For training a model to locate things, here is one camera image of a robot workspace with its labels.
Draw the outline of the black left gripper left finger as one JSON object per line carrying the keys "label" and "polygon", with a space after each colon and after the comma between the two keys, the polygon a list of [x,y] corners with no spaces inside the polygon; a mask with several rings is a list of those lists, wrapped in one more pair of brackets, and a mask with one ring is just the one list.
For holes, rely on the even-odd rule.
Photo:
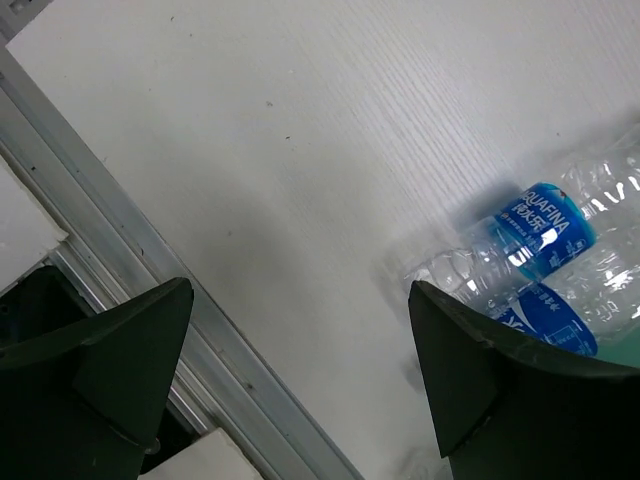
{"label": "black left gripper left finger", "polygon": [[194,290],[173,278],[1,349],[4,479],[135,479],[156,436]]}

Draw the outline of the clear bottle blue Aquafina label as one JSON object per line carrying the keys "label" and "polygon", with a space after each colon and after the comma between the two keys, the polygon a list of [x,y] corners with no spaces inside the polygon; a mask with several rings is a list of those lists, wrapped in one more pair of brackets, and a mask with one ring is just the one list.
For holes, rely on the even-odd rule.
{"label": "clear bottle blue Aquafina label", "polygon": [[572,153],[554,173],[417,263],[405,284],[431,284],[476,310],[503,306],[599,243],[639,225],[639,127]]}

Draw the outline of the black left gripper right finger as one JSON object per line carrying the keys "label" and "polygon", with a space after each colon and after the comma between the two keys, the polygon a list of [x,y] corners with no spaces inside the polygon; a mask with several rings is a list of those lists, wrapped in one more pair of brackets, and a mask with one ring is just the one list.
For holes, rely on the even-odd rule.
{"label": "black left gripper right finger", "polygon": [[408,298],[440,454],[457,479],[635,479],[639,371],[545,344],[426,282]]}

